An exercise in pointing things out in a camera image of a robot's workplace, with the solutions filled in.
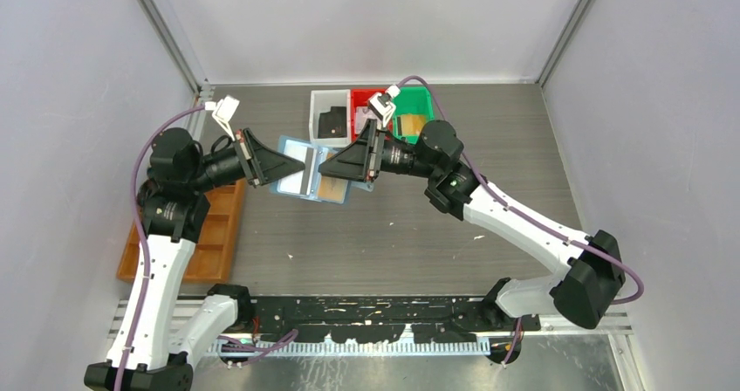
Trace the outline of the blue leather card holder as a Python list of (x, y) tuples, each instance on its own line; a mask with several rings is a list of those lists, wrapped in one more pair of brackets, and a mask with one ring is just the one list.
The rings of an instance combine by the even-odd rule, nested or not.
[[(279, 140), (279, 143), (278, 143), (278, 151), (280, 153), (283, 153), (284, 144), (288, 140), (296, 140), (298, 142), (304, 142), (306, 144), (311, 144), (308, 141), (304, 141), (304, 140), (300, 140), (300, 139), (297, 139), (297, 138), (293, 138), (293, 137), (288, 137), (288, 136), (282, 135), (280, 137), (280, 140)], [(315, 193), (317, 194), (318, 193), (318, 185), (319, 185), (319, 182), (321, 180), (321, 177), (323, 176), (319, 172), (319, 165), (322, 162), (324, 162), (327, 158), (332, 157), (336, 152), (338, 152), (338, 149), (336, 149), (336, 148), (330, 148), (330, 147), (324, 147), (324, 146), (316, 146), (314, 144), (311, 144), (311, 145), (313, 145), (314, 147), (316, 147), (319, 150), (319, 157), (318, 157), (317, 163), (315, 165), (315, 175), (316, 175), (316, 177), (318, 179), (315, 182)], [(350, 181), (348, 181), (348, 182), (349, 182), (349, 189), (347, 191), (346, 199), (348, 197), (348, 192), (350, 191), (350, 188), (360, 189), (360, 190), (363, 190), (363, 191), (366, 191), (366, 192), (373, 192), (373, 190), (374, 190), (374, 185), (373, 185), (372, 182), (350, 182)], [(271, 193), (273, 193), (275, 195), (280, 195), (280, 194), (278, 194), (276, 192), (277, 184), (278, 184), (278, 181), (276, 183), (272, 184), (271, 187), (270, 187), (270, 190), (271, 190)], [(307, 200), (307, 201), (322, 202), (322, 201), (320, 201), (317, 198), (317, 196), (316, 196), (316, 198), (314, 200)]]

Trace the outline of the silver VIP credit card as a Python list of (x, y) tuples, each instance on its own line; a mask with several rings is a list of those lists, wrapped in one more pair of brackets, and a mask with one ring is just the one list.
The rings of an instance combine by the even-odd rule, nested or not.
[(288, 140), (284, 144), (283, 153), (300, 161), (303, 168), (288, 175), (277, 182), (276, 192), (284, 196), (294, 196), (306, 200), (316, 198), (315, 165), (319, 157), (319, 150), (311, 144)]

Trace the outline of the orange gold credit card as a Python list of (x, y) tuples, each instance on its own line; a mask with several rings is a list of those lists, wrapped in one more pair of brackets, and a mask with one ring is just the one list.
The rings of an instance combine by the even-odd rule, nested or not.
[(317, 198), (322, 202), (343, 203), (346, 200), (347, 180), (322, 176), (318, 185)]

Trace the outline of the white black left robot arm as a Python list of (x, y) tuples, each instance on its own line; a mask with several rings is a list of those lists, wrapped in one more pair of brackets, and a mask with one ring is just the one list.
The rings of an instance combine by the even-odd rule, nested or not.
[(147, 179), (134, 185), (134, 227), (140, 240), (133, 289), (104, 361), (86, 369), (92, 390), (188, 390), (202, 357), (228, 328), (251, 327), (249, 290), (214, 285), (178, 331), (171, 328), (182, 280), (209, 213), (208, 192), (245, 180), (266, 186), (304, 164), (263, 145), (247, 129), (209, 154), (182, 128), (154, 136)]

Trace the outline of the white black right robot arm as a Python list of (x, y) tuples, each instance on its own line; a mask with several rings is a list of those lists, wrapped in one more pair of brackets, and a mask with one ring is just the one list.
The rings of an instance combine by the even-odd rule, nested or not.
[(438, 211), (484, 228), (538, 260), (549, 275), (503, 278), (488, 293), (484, 317), (493, 329), (550, 312), (596, 328), (626, 282), (616, 238), (604, 230), (588, 235), (542, 216), (476, 176), (462, 154), (463, 143), (447, 121), (427, 123), (415, 144), (370, 121), (353, 143), (320, 164), (319, 172), (351, 182), (372, 182), (382, 172), (421, 177), (427, 182), (424, 195)]

